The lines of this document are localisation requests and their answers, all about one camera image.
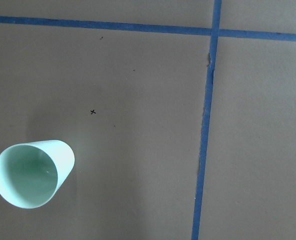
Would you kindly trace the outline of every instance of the blue line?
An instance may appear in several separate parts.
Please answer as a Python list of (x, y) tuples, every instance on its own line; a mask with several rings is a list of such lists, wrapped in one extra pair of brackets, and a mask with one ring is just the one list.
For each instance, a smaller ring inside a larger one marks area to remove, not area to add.
[(267, 31), (244, 31), (244, 30), (220, 29), (219, 36), (220, 37), (267, 39), (267, 40), (296, 42), (296, 34), (267, 32)]
[(215, 0), (214, 8), (213, 8), (212, 32), (211, 32), (211, 40), (210, 40), (210, 64), (209, 64), (208, 73), (207, 73), (206, 93), (205, 93), (205, 100), (204, 100), (204, 112), (203, 112), (203, 122), (202, 122), (202, 132), (201, 132), (201, 145), (200, 145), (200, 155), (199, 155), (200, 170), (199, 170), (198, 179), (197, 179), (197, 190), (196, 190), (196, 200), (195, 200), (195, 206), (194, 206), (191, 240), (198, 240), (199, 238), (204, 174), (205, 174), (205, 167), (206, 167), (208, 136), (209, 136), (209, 126), (210, 126), (213, 77), (214, 77), (214, 70), (216, 66), (217, 46), (218, 46), (218, 38), (219, 38), (221, 3), (222, 3), (222, 0)]
[(46, 19), (32, 17), (12, 17), (0, 16), (1, 24), (23, 24), (23, 25), (41, 25), (41, 26), (57, 26), (70, 28), (86, 28), (86, 29), (106, 29), (121, 31), (136, 31), (149, 33), (168, 33), (168, 34), (186, 34), (186, 35), (202, 35), (210, 36), (211, 29), (201, 27), (186, 26), (167, 26), (167, 25), (146, 25), (135, 23), (118, 23), (103, 21), (78, 21), (78, 20), (62, 20), (62, 19)]

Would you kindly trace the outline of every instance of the cardboard surface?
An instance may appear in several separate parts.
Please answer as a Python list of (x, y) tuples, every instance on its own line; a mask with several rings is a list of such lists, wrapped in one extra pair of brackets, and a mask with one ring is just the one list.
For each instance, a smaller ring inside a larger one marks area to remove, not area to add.
[(296, 1), (223, 0), (220, 28), (296, 34)]
[(214, 0), (8, 0), (0, 16), (211, 28)]
[(75, 153), (45, 206), (0, 196), (0, 240), (190, 238), (208, 46), (206, 36), (0, 24), (0, 152), (59, 139)]
[(296, 239), (296, 42), (217, 54), (199, 239)]

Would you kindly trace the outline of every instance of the gray surface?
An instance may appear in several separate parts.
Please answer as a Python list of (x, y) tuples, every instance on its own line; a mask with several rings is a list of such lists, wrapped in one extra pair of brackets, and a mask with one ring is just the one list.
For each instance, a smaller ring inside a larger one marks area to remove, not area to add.
[(220, 28), (296, 34), (296, 1), (223, 0)]
[(0, 15), (211, 28), (214, 0), (5, 0)]
[(76, 156), (45, 206), (0, 197), (0, 240), (189, 239), (208, 47), (206, 36), (0, 24), (0, 152), (59, 139)]
[(199, 239), (296, 239), (295, 42), (219, 39)]

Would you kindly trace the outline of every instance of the plastic cup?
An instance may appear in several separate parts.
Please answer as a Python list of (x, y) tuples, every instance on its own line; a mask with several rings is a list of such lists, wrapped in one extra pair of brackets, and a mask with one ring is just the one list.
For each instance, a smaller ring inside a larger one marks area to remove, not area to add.
[(74, 154), (59, 140), (8, 147), (0, 154), (0, 195), (19, 208), (46, 204), (71, 172)]

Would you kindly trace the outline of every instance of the cup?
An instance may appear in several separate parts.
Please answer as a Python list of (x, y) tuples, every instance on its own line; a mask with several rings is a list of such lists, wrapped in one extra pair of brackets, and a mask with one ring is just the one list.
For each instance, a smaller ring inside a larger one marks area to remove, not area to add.
[(72, 149), (59, 140), (10, 146), (0, 154), (0, 195), (19, 208), (40, 207), (51, 200), (73, 165)]

